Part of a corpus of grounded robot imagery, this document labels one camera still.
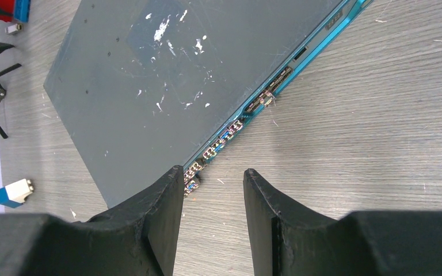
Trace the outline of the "silver SFP module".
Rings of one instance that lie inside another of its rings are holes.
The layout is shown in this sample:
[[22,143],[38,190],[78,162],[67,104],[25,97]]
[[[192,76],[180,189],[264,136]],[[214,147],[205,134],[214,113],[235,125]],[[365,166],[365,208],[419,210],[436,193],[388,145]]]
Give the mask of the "silver SFP module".
[[15,23],[12,25],[9,25],[5,28],[5,32],[7,35],[16,35],[20,32],[22,32],[24,29],[24,26],[22,23]]

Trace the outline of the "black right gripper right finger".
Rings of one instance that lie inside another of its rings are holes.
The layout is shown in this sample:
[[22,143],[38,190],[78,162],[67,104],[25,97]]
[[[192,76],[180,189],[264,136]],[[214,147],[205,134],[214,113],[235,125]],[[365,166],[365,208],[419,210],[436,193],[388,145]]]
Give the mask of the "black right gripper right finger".
[[442,210],[360,210],[340,220],[243,176],[255,275],[442,275]]

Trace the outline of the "dark grey network switch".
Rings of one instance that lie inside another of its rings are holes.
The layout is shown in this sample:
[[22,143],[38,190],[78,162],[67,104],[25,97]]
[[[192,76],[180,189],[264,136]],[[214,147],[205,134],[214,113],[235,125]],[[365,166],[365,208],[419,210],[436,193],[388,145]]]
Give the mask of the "dark grey network switch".
[[44,82],[106,205],[186,191],[368,1],[82,1]]

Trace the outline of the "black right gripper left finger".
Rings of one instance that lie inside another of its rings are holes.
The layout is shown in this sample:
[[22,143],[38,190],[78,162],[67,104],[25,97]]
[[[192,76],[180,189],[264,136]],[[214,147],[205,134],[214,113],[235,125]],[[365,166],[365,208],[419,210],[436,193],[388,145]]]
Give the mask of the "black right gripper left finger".
[[172,275],[183,200],[177,165],[85,222],[0,214],[0,275]]

